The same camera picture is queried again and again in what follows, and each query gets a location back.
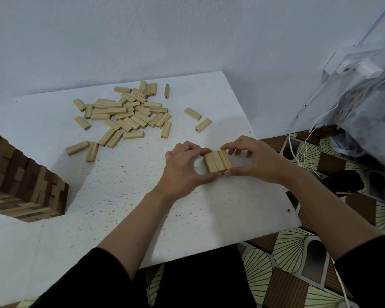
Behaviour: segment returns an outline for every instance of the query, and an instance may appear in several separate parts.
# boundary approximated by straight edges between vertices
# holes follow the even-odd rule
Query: person
[[[229,155],[246,151],[252,158],[250,165],[228,169],[225,176],[253,176],[292,191],[359,307],[385,307],[385,236],[376,227],[264,142],[241,136],[221,149]],[[210,151],[185,142],[167,152],[154,189],[31,307],[148,306],[145,284],[144,289],[136,287],[136,273],[174,202],[222,175],[199,175],[190,166],[191,160]],[[165,263],[154,307],[228,304],[256,307],[236,244]]]

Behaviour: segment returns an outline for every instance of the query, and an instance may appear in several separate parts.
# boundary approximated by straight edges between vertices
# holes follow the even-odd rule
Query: black cloth
[[[385,307],[385,236],[336,263],[360,308]],[[118,260],[93,248],[41,295],[31,308],[103,305],[148,307],[144,271],[131,282]],[[154,307],[256,307],[237,245],[165,263]]]

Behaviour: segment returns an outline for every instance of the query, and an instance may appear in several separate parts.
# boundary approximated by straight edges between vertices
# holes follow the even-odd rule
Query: right hand
[[[269,183],[285,185],[290,174],[298,169],[266,143],[248,136],[240,136],[235,141],[222,145],[220,149],[229,149],[229,155],[234,152],[239,155],[241,150],[247,150],[247,158],[254,156],[250,165],[230,168],[224,175],[253,176]]]

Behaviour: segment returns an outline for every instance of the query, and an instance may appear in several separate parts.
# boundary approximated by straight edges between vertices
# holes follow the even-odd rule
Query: white tabletop
[[[60,175],[70,190],[64,216],[31,224],[17,222],[17,240],[6,238],[0,243],[0,253],[5,253],[8,244],[20,245],[5,264],[0,260],[0,280],[12,277],[13,281],[5,288],[7,294],[39,295],[95,247],[155,186],[165,166],[164,154],[176,143],[188,140],[217,150],[240,135],[254,134],[222,72],[152,82],[157,82],[158,90],[149,101],[162,103],[172,115],[169,138],[161,139],[161,129],[148,127],[143,139],[121,140],[113,150],[100,147],[95,163],[84,161],[85,151],[73,156],[64,151],[85,139],[98,141],[108,129],[103,121],[90,120],[91,129],[80,128],[73,118],[83,113],[72,100],[118,100],[120,94],[113,91],[116,84],[15,99],[2,136]],[[171,87],[167,100],[165,83]],[[139,87],[139,82],[119,85]],[[201,113],[202,120],[210,118],[212,124],[197,133],[194,128],[199,122],[184,113],[187,107]],[[243,157],[231,157],[233,165],[245,162]],[[202,158],[195,167],[205,171]],[[157,230],[142,267],[299,225],[282,186],[250,177],[222,177],[175,203]]]

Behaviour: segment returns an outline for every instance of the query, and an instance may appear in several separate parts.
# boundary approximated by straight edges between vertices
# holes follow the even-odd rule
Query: hand
[[[247,136],[240,136],[234,142],[229,142],[220,147],[229,149],[228,154],[239,155],[241,150],[247,150],[247,158],[254,155],[251,165],[233,167],[224,172],[230,176],[253,176],[263,181],[285,185],[287,179],[297,171],[298,167],[278,154],[266,143]]]
[[[177,144],[172,151],[165,154],[167,164],[154,191],[158,191],[168,201],[175,202],[189,195],[196,187],[221,177],[222,174],[218,172],[200,175],[194,170],[191,161],[211,151],[192,142]]]

